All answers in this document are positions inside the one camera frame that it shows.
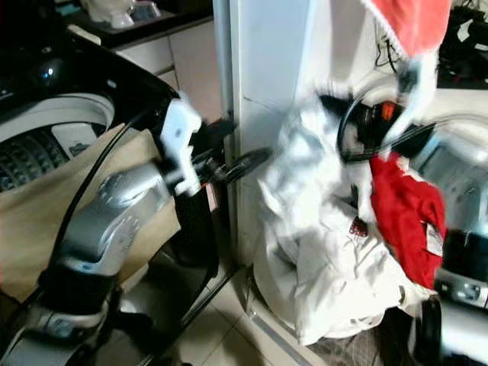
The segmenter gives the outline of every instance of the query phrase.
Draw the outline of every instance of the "white cloth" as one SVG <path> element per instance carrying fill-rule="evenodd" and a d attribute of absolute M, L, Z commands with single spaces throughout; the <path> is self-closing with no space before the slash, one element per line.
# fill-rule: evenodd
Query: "white cloth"
<path fill-rule="evenodd" d="M 340 198 L 359 182 L 361 216 L 371 172 L 369 165 L 346 169 L 335 136 L 322 106 L 309 104 L 284 126 L 259 180 L 265 214 L 256 283 L 303 345 L 352 336 L 378 325 L 387 308 L 410 309 L 429 295 L 408 280 L 375 226 L 355 221 L 358 212 Z M 362 216 L 369 208 L 363 205 Z"/>

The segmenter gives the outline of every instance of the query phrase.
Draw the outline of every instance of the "laundry pile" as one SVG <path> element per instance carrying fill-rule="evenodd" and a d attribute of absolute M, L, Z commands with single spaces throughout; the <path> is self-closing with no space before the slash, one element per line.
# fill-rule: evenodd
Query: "laundry pile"
<path fill-rule="evenodd" d="M 434 293 L 441 264 L 445 209 L 437 188 L 395 153 L 343 165 L 338 124 L 312 98 L 284 123 L 258 180 L 256 283 L 303 345 L 375 327 L 391 307 L 413 315 Z"/>

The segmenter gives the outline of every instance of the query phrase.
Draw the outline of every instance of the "tile floor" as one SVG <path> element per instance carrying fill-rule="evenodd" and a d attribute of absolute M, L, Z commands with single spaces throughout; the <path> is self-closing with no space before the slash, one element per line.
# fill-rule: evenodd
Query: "tile floor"
<path fill-rule="evenodd" d="M 241 271 L 185 330 L 169 353 L 193 366 L 292 366 L 297 363 L 242 308 Z M 208 294 L 207 289 L 201 295 Z"/>

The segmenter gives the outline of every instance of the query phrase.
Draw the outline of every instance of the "kitchen counter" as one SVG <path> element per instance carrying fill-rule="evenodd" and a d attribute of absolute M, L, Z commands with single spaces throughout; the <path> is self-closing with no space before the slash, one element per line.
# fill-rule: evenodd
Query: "kitchen counter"
<path fill-rule="evenodd" d="M 211 7 L 199 11 L 172 14 L 162 11 L 162 17 L 153 21 L 136 24 L 123 30 L 114 30 L 105 24 L 94 23 L 84 10 L 65 16 L 67 25 L 74 24 L 84 31 L 96 36 L 103 47 L 121 49 L 135 45 L 151 38 L 168 36 L 208 22 L 213 18 Z"/>

